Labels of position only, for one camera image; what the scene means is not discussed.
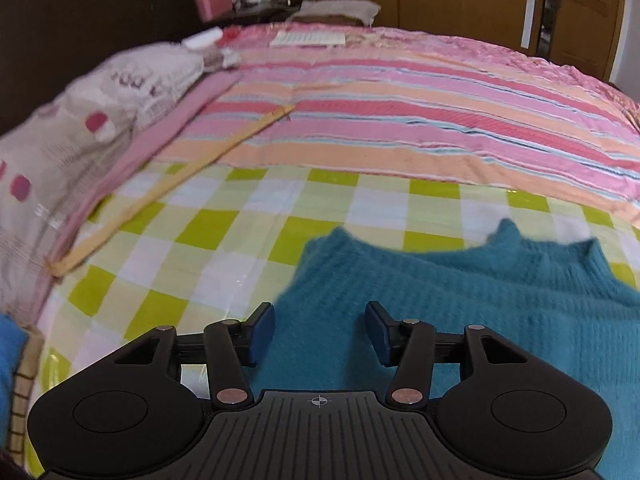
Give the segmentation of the dark wooden headboard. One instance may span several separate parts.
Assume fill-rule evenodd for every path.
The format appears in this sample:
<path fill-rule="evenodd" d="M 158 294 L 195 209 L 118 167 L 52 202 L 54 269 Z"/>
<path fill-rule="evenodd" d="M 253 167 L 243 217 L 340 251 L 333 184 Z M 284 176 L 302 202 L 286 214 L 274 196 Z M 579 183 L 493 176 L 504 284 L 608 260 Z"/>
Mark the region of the dark wooden headboard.
<path fill-rule="evenodd" d="M 202 29 L 194 0 L 1 0 L 1 130 L 111 55 Z"/>

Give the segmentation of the pink pillow underlay cloth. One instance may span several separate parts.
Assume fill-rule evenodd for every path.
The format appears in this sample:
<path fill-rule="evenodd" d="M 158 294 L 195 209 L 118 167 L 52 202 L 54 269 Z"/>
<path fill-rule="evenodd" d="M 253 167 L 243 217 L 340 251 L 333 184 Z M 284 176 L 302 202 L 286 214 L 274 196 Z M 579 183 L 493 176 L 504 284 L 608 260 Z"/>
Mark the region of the pink pillow underlay cloth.
<path fill-rule="evenodd" d="M 34 180 L 38 193 L 34 217 L 42 226 L 25 223 L 37 234 L 21 278 L 21 295 L 16 298 L 27 323 L 38 321 L 47 301 L 54 281 L 50 264 L 70 250 L 91 211 L 174 140 L 206 104 L 239 79 L 237 73 L 210 75 L 153 125 L 140 131 L 129 127 L 104 144 L 93 140 L 80 146 L 74 141 L 67 155 L 55 153 L 60 161 Z"/>

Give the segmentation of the folded grey cloth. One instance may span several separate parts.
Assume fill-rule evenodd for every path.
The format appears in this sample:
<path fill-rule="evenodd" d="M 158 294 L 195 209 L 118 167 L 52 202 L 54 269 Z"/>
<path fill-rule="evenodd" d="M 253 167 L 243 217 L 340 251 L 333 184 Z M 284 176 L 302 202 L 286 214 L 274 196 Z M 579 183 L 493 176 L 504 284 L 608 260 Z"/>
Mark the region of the folded grey cloth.
<path fill-rule="evenodd" d="M 380 10 L 370 0 L 305 0 L 288 22 L 371 27 Z"/>

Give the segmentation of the wooden room door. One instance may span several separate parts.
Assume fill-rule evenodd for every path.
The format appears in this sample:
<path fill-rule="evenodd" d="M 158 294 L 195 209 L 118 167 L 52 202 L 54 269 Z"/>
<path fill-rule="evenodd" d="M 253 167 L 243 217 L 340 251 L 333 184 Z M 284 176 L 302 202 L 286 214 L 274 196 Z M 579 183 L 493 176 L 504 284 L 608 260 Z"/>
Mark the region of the wooden room door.
<path fill-rule="evenodd" d="M 624 0 L 556 0 L 549 60 L 605 80 L 610 76 Z"/>

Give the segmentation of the blue cloth at bedside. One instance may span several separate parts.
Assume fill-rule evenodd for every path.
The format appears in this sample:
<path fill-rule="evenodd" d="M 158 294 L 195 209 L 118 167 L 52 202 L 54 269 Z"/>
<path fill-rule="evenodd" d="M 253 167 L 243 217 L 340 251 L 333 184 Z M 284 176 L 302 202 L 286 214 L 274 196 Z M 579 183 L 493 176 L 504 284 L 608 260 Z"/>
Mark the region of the blue cloth at bedside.
<path fill-rule="evenodd" d="M 20 366 L 27 333 L 12 318 L 0 315 L 0 443 L 6 445 L 11 421 L 13 375 Z"/>

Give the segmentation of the teal fuzzy sweater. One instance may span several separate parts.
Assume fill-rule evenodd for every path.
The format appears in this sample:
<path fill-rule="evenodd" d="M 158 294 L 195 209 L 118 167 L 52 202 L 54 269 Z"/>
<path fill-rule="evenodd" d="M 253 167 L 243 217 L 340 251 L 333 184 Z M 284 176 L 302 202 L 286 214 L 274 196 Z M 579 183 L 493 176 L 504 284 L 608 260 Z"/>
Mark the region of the teal fuzzy sweater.
<path fill-rule="evenodd" d="M 529 240 L 503 220 L 482 246 L 395 252 L 335 229 L 306 244 L 250 386 L 384 392 L 393 373 L 364 329 L 371 301 L 444 333 L 485 325 L 599 393 L 614 422 L 600 473 L 638 477 L 639 294 L 597 240 Z"/>

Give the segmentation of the dark bedside table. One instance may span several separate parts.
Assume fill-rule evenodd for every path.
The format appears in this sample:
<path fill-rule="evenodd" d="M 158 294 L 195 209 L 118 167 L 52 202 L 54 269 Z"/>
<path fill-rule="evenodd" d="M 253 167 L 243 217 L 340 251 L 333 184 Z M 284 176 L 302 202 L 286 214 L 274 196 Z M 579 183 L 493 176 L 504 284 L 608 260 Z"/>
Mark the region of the dark bedside table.
<path fill-rule="evenodd" d="M 305 1 L 314 0 L 235 0 L 229 12 L 204 24 L 207 27 L 226 28 L 282 23 L 297 13 Z"/>

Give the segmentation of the pink striped quilt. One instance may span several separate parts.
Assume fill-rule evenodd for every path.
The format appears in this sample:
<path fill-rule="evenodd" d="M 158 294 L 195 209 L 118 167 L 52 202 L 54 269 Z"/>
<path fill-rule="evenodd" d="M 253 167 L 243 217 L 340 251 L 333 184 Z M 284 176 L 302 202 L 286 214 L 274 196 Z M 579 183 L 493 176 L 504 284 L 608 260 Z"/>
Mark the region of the pink striped quilt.
<path fill-rule="evenodd" d="M 344 29 L 336 47 L 278 47 L 280 24 L 229 28 L 234 84 L 163 151 L 188 162 L 280 105 L 288 118 L 226 157 L 484 184 L 639 220 L 639 107 L 608 84 L 495 44 Z"/>

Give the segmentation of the white paper sheet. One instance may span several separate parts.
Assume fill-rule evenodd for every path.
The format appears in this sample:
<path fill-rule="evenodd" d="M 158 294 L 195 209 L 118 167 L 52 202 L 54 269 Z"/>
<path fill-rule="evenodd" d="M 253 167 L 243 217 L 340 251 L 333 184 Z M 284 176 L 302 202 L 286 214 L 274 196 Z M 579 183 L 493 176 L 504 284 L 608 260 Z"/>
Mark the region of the white paper sheet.
<path fill-rule="evenodd" d="M 280 30 L 270 41 L 270 47 L 343 47 L 346 36 L 342 32 L 291 32 Z"/>

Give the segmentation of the green checkered bed sheet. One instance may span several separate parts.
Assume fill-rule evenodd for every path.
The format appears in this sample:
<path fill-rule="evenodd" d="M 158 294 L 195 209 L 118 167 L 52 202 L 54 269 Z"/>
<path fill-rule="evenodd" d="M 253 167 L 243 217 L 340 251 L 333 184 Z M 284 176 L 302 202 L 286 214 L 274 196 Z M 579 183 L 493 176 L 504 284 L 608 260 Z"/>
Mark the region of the green checkered bed sheet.
<path fill-rule="evenodd" d="M 273 305 L 310 240 L 343 229 L 395 252 L 486 244 L 503 220 L 529 240 L 597 240 L 639 293 L 639 232 L 606 212 L 524 191 L 277 166 L 211 166 L 146 207 L 52 288 L 36 393 L 169 325 L 196 333 Z"/>

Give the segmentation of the grey patterned pillow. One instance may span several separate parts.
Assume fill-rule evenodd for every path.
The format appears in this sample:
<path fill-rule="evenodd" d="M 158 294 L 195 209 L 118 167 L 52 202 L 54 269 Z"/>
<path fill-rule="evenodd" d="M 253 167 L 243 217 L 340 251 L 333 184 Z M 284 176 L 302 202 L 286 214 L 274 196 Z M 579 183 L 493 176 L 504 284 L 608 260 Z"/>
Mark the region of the grey patterned pillow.
<path fill-rule="evenodd" d="M 117 53 L 1 139 L 1 311 L 40 315 L 55 261 L 84 222 L 96 188 L 137 137 L 173 110 L 203 76 L 233 82 L 239 55 L 211 46 L 150 44 Z"/>

